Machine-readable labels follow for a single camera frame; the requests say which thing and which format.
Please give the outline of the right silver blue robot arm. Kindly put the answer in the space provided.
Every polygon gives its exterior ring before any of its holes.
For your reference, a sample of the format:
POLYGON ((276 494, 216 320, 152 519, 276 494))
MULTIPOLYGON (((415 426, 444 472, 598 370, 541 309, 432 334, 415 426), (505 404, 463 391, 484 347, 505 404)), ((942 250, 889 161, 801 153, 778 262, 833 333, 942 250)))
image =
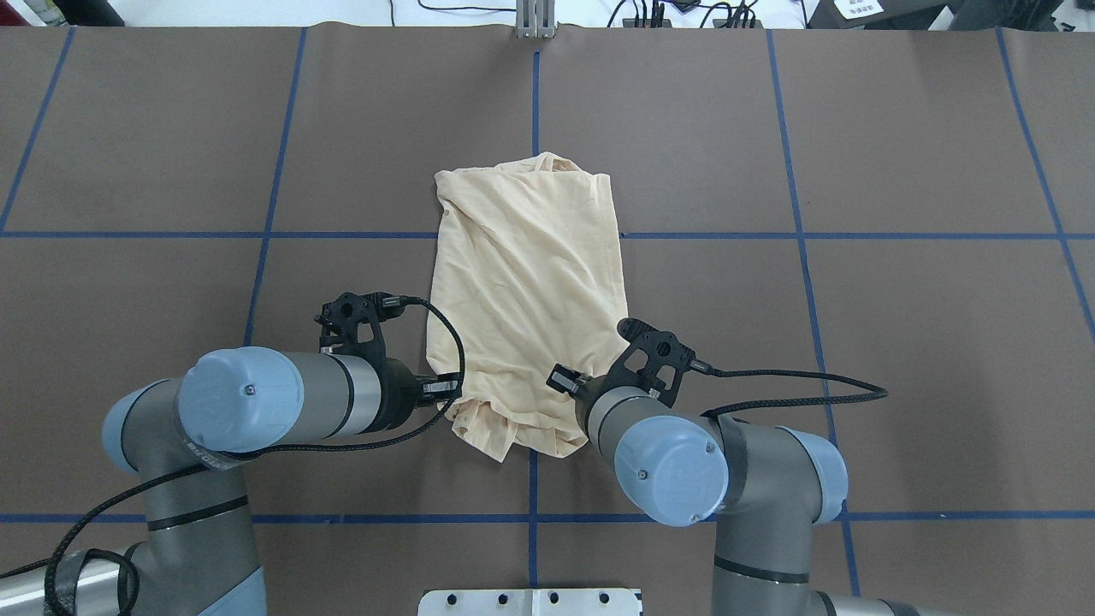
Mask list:
POLYGON ((879 400, 886 390, 854 377, 761 368, 759 376, 841 382, 858 393, 744 400, 685 418, 672 412, 685 374, 738 377, 738 371, 712 367, 673 332, 641 319, 621 319, 616 332, 627 346, 606 373, 555 365, 548 388, 575 400, 580 429, 642 513, 671 527, 715 518, 714 615, 927 614, 903 601, 811 585, 812 530, 843 511, 845 461, 822 435, 737 418, 752 409, 879 400))

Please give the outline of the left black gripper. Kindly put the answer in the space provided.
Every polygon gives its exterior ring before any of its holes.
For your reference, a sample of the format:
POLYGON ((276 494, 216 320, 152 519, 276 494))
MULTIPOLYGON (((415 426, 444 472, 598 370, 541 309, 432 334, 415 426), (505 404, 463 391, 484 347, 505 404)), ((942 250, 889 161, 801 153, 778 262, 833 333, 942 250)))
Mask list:
POLYGON ((346 377, 349 394, 342 429, 397 429, 416 409, 438 403, 448 408, 460 397, 463 341, 450 319, 425 298, 342 293, 322 305, 314 319, 322 328, 318 347, 332 356, 346 377), (403 316, 411 305, 426 309, 456 342, 459 363, 453 373, 419 375, 388 355, 382 326, 403 316))

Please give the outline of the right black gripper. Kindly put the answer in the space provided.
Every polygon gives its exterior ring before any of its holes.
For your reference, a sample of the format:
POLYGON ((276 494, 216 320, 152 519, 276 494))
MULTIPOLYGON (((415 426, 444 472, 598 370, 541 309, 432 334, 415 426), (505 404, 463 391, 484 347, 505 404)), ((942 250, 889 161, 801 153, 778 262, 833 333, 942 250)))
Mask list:
POLYGON ((588 408, 610 391, 634 388, 672 408, 682 379, 699 367, 695 351, 680 342, 673 332, 658 330, 642 319, 621 319, 616 332, 627 347, 607 368, 606 375, 590 376, 556 364, 548 374, 548 388, 570 395, 588 408))

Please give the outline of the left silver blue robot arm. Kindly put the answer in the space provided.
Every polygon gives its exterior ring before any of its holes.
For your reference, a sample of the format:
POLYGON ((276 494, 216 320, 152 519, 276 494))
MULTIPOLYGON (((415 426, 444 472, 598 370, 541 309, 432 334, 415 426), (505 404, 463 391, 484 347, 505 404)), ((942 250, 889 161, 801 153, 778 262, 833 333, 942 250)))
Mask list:
POLYGON ((4 615, 265 615, 243 464, 288 452, 374 451, 412 412, 460 397, 459 333, 425 298, 343 295, 318 309, 312 353, 243 346, 117 400, 104 451, 138 486, 95 505, 50 557, 3 574, 4 615), (387 355, 387 319, 426 309, 456 345, 450 373, 420 376, 387 355))

